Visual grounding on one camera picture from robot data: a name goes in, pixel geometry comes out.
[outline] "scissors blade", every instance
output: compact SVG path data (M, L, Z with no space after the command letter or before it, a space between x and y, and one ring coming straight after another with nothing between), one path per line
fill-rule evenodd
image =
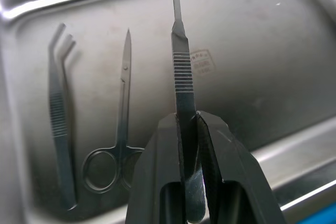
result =
M119 115L117 129L116 147L121 149L128 139L128 118L130 103L130 83L131 83L131 60L132 60L132 41L130 30L127 31L124 52L122 57L121 78L120 78L120 99L119 99Z
M49 112L51 132L57 155L60 190L64 205L70 210L74 208L77 203L69 148L69 105L64 68L63 65L61 65L60 70L58 70L54 54L55 44L64 29L64 24L59 26L49 46ZM68 36L62 50L62 56L66 56L74 45L75 42Z
M175 22L172 51L176 95L176 115L180 127L184 162L186 218L199 222L205 215L201 163L197 159L197 125L188 38L182 22L180 0L173 0Z

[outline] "stainless steel tray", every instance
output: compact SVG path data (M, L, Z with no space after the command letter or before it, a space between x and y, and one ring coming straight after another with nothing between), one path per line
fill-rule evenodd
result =
M128 191L87 191L81 166L91 151L114 145L128 28L133 52L129 144L145 147L158 121L175 111L172 0L2 4L0 152L10 156L0 166L10 177L0 189L8 195L1 205L10 209L0 211L0 218L9 220L2 223L123 223ZM288 204L321 186L334 188L330 183L336 179L330 175L336 121L321 122L336 115L331 20L316 0L181 0L181 8L197 109L221 116L254 151L289 221L307 216L313 210L302 213L302 203ZM47 45L59 23L77 42L66 61L78 194L71 211L59 203L48 116ZM309 186L298 191L307 180Z

